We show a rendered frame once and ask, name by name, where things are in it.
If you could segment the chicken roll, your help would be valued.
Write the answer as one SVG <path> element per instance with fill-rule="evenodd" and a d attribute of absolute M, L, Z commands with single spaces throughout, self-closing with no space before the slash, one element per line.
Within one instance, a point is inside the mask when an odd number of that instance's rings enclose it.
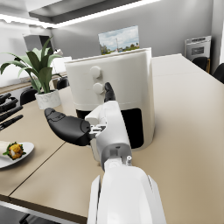
<path fill-rule="evenodd" d="M 25 154 L 23 145 L 0 141 L 0 157 L 9 157 L 12 160 L 21 158 Z"/>

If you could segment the potted green plant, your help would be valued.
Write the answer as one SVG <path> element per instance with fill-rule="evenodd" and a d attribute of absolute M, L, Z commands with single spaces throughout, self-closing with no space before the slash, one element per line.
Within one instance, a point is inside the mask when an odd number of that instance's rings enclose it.
<path fill-rule="evenodd" d="M 9 65 L 20 68 L 18 75 L 23 71 L 29 74 L 31 85 L 37 91 L 35 98 L 40 109 L 55 108 L 61 104 L 59 91 L 50 89 L 50 81 L 54 76 L 51 64 L 54 59 L 60 58 L 60 55 L 51 53 L 51 48 L 48 47 L 50 40 L 49 38 L 44 43 L 41 50 L 33 48 L 24 56 L 14 55 L 14 60 L 7 61 L 0 66 L 0 74 Z"/>

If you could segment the landscape picture frame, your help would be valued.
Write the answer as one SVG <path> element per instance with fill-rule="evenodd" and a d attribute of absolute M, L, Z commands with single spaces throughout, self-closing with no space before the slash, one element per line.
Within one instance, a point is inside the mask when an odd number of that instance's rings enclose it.
<path fill-rule="evenodd" d="M 98 35 L 101 54 L 121 53 L 139 48 L 138 26 L 130 26 Z"/>

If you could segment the silver wall oven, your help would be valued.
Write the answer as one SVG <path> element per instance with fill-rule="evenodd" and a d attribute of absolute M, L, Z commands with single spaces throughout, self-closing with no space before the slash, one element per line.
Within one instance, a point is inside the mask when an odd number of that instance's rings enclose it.
<path fill-rule="evenodd" d="M 185 57 L 193 60 L 198 57 L 210 57 L 211 36 L 189 38 L 185 41 Z"/>

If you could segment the white plate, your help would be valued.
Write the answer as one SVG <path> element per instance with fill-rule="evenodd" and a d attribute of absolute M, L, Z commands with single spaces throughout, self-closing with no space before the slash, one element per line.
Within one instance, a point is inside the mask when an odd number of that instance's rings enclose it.
<path fill-rule="evenodd" d="M 0 141 L 0 168 L 13 165 L 28 156 L 34 145 L 29 142 L 23 143 L 10 143 Z"/>

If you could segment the black chair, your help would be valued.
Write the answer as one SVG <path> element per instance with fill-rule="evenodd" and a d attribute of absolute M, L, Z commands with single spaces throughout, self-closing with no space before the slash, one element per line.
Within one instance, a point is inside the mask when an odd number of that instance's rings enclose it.
<path fill-rule="evenodd" d="M 38 91 L 34 88 L 26 89 L 21 95 L 20 95 L 20 105 L 25 105 L 26 103 L 32 102 L 36 100 L 35 94 Z"/>
<path fill-rule="evenodd" d="M 192 63 L 206 72 L 209 71 L 209 59 L 207 57 L 194 58 Z"/>
<path fill-rule="evenodd" d="M 224 84 L 224 63 L 221 63 L 213 73 L 213 77 Z"/>
<path fill-rule="evenodd" d="M 60 78 L 57 82 L 57 89 L 66 88 L 69 86 L 68 78 Z"/>

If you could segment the pale air fryer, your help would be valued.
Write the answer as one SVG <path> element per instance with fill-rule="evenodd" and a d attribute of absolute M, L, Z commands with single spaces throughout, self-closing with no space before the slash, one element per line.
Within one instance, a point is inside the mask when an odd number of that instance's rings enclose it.
<path fill-rule="evenodd" d="M 155 129 L 151 49 L 111 53 L 65 64 L 77 116 L 104 103 L 108 82 L 122 111 L 131 149 L 148 147 Z"/>

